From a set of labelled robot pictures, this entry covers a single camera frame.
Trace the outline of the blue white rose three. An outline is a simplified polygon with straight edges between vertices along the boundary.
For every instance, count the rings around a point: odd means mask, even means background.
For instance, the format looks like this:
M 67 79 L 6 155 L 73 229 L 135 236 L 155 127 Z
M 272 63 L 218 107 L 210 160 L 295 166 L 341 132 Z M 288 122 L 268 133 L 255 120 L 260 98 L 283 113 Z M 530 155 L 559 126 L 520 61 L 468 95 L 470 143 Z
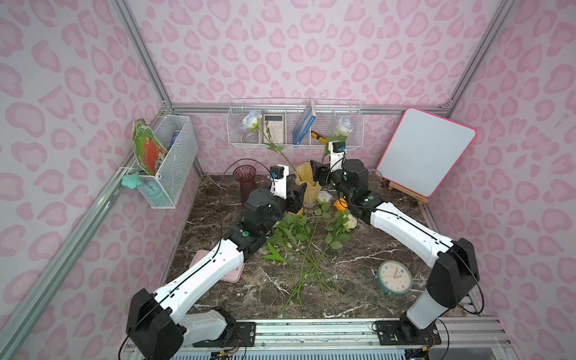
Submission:
M 301 309 L 305 302 L 303 296 L 309 285 L 316 284 L 322 294 L 329 288 L 329 276 L 321 269 L 323 250 L 317 244 L 322 221 L 331 218 L 330 205 L 332 196 L 321 190 L 316 202 L 303 208 L 298 213 L 289 213 L 289 235 L 286 251 L 289 261 L 295 267 L 292 278 L 293 289 L 289 297 Z

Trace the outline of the blue white rose two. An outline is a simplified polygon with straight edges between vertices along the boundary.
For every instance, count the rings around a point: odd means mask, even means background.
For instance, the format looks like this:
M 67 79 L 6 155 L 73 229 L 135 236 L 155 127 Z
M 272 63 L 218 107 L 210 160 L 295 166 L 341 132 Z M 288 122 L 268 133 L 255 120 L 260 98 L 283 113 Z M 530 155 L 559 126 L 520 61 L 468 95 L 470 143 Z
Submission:
M 331 153 L 331 147 L 329 145 L 330 143 L 346 141 L 353 130 L 354 125 L 351 119 L 343 116 L 340 117 L 336 121 L 335 132 L 332 135 L 328 135 L 323 141 L 325 148 L 322 153 L 322 160 L 324 161 Z

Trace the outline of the orange tulip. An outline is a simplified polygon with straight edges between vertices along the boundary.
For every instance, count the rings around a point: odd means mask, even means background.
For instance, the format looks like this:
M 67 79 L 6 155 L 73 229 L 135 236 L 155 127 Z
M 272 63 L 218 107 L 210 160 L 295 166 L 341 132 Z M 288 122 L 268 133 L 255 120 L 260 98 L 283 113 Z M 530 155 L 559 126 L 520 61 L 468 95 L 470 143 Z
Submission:
M 271 243 L 267 243 L 269 254 L 262 256 L 265 260 L 277 261 L 280 263 L 285 263 L 286 259 L 280 255 L 280 253 L 275 249 Z

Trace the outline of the blue white rose one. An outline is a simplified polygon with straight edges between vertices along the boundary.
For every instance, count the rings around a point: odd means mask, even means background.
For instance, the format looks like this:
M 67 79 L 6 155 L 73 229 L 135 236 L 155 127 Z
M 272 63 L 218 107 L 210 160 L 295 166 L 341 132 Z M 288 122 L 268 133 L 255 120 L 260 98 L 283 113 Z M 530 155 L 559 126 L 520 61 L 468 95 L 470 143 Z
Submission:
M 262 134 L 263 143 L 267 146 L 268 150 L 279 154 L 289 164 L 293 172 L 297 176 L 300 176 L 296 166 L 294 166 L 290 159 L 284 154 L 284 146 L 276 144 L 273 140 L 272 132 L 266 127 L 263 115 L 260 112 L 251 110 L 246 117 L 243 118 L 241 126 L 246 131 L 257 131 Z

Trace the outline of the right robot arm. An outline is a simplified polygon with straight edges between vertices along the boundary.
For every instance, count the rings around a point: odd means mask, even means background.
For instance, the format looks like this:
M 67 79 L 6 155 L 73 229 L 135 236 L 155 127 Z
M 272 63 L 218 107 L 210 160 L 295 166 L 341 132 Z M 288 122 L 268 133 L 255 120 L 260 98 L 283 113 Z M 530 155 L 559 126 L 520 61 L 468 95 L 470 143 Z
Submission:
M 479 286 L 473 244 L 434 232 L 369 190 L 368 169 L 360 160 L 342 158 L 330 164 L 312 160 L 310 168 L 313 180 L 333 186 L 337 199 L 346 201 L 353 216 L 388 233 L 431 268 L 426 290 L 397 321 L 401 340 L 415 344 L 418 336 L 432 330 L 439 317 Z

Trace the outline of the yellow ceramic vase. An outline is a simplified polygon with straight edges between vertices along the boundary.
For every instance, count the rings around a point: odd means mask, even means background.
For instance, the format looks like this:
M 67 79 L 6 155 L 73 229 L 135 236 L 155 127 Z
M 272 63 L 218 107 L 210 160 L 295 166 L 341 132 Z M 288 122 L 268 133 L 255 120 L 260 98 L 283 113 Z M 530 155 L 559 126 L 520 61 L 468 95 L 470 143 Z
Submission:
M 319 198 L 321 186 L 314 181 L 314 173 L 309 162 L 296 168 L 295 183 L 306 184 L 303 206 L 308 209 L 312 208 Z

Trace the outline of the yellow utility knife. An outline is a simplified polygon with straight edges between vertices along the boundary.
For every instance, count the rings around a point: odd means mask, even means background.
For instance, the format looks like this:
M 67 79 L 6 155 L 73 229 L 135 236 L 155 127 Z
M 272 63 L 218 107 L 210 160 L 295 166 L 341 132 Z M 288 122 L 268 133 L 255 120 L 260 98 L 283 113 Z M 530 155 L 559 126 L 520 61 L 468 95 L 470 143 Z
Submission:
M 315 139 L 320 141 L 323 144 L 328 144 L 329 141 L 322 135 L 320 135 L 319 133 L 317 133 L 316 131 L 312 131 L 310 132 L 310 135 Z

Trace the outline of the orange rose right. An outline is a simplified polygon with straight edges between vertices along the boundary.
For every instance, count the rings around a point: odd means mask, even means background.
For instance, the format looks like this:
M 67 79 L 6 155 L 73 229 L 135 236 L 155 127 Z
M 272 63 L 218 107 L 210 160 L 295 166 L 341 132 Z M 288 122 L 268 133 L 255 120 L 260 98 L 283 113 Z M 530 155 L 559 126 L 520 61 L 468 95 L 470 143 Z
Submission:
M 344 292 L 336 281 L 332 280 L 332 278 L 323 271 L 321 262 L 329 250 L 340 250 L 344 247 L 344 243 L 350 240 L 351 229 L 356 225 L 352 227 L 348 225 L 350 220 L 353 219 L 353 216 L 347 209 L 347 204 L 342 199 L 339 199 L 339 201 L 335 203 L 336 210 L 334 213 L 331 213 L 329 208 L 330 204 L 328 202 L 321 202 L 319 207 L 315 208 L 313 213 L 316 215 L 316 221 L 313 223 L 313 226 L 308 225 L 304 220 L 304 215 L 301 216 L 301 220 L 295 223 L 295 239 L 305 244 L 304 252 L 301 254 L 300 277 L 297 285 L 295 285 L 295 294 L 298 297 L 300 297 L 300 291 L 303 286 L 306 285 L 310 279 L 318 282 L 322 293 L 330 287 L 334 287 L 342 293 Z M 325 246 L 318 255 L 314 255 L 312 250 L 321 220 L 333 220 L 333 224 L 324 228 Z

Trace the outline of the blue book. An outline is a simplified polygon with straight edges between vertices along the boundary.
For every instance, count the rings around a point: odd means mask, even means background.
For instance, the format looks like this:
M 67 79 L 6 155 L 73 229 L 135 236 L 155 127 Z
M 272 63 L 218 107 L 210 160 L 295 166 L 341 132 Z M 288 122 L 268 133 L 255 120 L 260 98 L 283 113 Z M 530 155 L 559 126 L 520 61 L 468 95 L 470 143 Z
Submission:
M 300 115 L 294 129 L 292 130 L 292 144 L 298 146 L 302 143 L 311 126 L 317 118 L 316 102 L 309 100 L 307 106 Z

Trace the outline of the clear glass vase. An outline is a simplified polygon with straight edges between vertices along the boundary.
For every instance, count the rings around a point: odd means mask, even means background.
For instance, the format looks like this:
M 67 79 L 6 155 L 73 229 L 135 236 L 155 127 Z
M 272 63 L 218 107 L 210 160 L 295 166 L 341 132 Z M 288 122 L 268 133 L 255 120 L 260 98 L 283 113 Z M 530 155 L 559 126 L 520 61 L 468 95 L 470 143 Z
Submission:
M 382 178 L 382 174 L 377 169 L 369 169 L 367 176 L 369 191 L 376 193 Z

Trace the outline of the small glass jar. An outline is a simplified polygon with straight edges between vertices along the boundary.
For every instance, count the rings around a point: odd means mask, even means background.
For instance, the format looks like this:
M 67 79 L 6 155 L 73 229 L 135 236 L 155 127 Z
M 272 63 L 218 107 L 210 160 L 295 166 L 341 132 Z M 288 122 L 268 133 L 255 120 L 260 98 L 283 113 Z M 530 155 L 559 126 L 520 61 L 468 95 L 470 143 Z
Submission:
M 260 135 L 258 130 L 246 130 L 241 138 L 244 144 L 258 144 L 260 142 Z

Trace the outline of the pink framed whiteboard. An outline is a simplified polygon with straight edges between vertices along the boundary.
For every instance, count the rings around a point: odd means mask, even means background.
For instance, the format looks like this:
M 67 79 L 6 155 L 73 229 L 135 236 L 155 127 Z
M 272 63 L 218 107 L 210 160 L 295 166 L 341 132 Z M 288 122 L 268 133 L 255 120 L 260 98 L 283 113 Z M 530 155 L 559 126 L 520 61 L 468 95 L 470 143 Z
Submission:
M 378 163 L 384 179 L 431 197 L 470 147 L 476 130 L 415 107 L 402 115 Z

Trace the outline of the green red picture card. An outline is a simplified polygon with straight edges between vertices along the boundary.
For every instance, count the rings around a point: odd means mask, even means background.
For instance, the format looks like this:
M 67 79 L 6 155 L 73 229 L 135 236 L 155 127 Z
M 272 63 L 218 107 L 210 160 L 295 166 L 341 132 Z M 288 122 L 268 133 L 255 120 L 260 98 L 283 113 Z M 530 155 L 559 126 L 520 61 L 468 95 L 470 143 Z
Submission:
M 147 175 L 155 176 L 168 151 L 143 118 L 133 124 L 132 146 L 138 166 Z

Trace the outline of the green clip hook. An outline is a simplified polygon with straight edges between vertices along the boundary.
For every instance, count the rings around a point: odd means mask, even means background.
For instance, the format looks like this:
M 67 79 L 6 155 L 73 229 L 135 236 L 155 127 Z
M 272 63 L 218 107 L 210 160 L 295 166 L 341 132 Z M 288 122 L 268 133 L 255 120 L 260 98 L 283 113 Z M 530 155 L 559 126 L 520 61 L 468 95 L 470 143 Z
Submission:
M 137 189 L 142 184 L 143 182 L 138 173 L 124 175 L 121 179 L 121 185 L 131 190 Z

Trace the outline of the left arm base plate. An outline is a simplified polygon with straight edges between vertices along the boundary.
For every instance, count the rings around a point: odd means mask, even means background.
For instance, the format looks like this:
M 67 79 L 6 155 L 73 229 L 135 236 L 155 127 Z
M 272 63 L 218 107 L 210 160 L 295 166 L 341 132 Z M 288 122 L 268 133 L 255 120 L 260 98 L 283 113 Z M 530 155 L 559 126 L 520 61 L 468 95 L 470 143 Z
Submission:
M 202 340 L 193 344 L 193 347 L 253 347 L 257 324 L 255 322 L 234 322 L 226 326 L 223 333 L 215 340 Z

